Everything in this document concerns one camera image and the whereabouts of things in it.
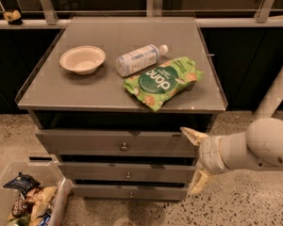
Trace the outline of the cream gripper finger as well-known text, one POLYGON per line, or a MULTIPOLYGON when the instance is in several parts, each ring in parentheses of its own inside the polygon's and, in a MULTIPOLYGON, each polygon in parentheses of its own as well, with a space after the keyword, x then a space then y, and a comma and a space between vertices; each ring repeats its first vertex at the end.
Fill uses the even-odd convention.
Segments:
POLYGON ((189 191, 191 195, 199 194, 208 184, 209 178, 212 174, 206 169, 197 169, 192 177, 189 191))
POLYGON ((195 146, 200 146, 204 139, 208 137, 207 134, 201 133, 188 127, 181 127, 181 132, 188 138, 188 140, 195 146))

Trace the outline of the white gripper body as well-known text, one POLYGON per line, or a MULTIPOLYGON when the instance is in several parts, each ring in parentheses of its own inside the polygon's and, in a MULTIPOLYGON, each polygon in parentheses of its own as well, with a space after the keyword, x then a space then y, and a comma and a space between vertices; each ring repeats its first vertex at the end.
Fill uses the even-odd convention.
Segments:
POLYGON ((199 161, 204 169, 211 174, 221 174, 228 171, 220 150, 222 136, 207 137, 199 147, 199 161))

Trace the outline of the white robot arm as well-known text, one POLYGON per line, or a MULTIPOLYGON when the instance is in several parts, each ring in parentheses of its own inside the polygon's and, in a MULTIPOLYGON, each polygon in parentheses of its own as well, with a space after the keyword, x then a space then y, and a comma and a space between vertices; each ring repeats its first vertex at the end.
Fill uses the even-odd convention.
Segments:
POLYGON ((245 132, 209 136, 188 127, 181 132, 198 148, 190 193, 199 194, 213 175, 232 170, 283 170, 283 121, 262 118, 245 132))

